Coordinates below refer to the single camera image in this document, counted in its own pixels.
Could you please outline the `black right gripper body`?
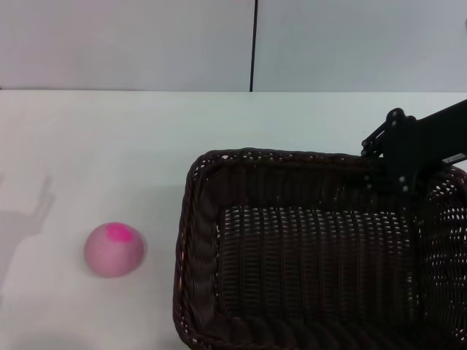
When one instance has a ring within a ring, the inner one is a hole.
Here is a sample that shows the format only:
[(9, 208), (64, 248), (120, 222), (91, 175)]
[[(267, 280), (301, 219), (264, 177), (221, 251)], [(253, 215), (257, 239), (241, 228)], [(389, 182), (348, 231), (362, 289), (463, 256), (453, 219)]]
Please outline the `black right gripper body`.
[(467, 100), (420, 120), (394, 109), (387, 116), (382, 154), (395, 183), (414, 183), (419, 173), (467, 160)]

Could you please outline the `dark brown woven basket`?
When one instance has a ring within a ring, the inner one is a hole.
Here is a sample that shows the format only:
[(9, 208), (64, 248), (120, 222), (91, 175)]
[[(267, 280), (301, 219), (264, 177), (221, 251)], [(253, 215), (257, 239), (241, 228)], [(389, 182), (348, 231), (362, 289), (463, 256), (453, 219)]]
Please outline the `dark brown woven basket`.
[(410, 203), (381, 158), (202, 155), (173, 320), (191, 350), (467, 350), (467, 173), (444, 168)]

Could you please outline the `pink soft ball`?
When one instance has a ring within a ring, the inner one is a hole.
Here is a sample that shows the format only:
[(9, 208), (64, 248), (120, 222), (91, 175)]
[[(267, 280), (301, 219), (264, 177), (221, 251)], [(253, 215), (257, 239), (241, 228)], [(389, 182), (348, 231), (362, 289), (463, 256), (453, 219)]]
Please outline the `pink soft ball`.
[(89, 234), (83, 257), (95, 274), (114, 278), (136, 270), (144, 261), (146, 250), (146, 240), (137, 229), (122, 222), (107, 222)]

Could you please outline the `black vertical wall strip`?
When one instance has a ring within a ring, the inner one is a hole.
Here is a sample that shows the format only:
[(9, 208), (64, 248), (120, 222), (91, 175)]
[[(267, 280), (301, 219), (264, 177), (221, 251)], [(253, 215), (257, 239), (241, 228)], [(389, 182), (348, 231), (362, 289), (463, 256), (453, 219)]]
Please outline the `black vertical wall strip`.
[(252, 22), (252, 44), (251, 44), (251, 56), (250, 56), (250, 83), (249, 92), (254, 91), (254, 77), (255, 77), (255, 51), (257, 41), (257, 28), (258, 28), (258, 6), (259, 1), (254, 0), (253, 8), (253, 22)]

